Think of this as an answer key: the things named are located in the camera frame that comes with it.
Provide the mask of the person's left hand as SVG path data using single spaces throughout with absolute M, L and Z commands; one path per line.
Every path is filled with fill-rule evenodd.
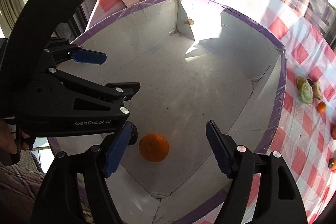
M 27 151 L 29 149 L 29 145 L 25 142 L 23 142 L 22 144 L 19 145 L 19 147 L 17 147 L 14 138 L 12 136 L 11 130 L 3 119 L 0 120 L 0 147 L 1 149 L 11 154 L 16 154 L 18 150 Z

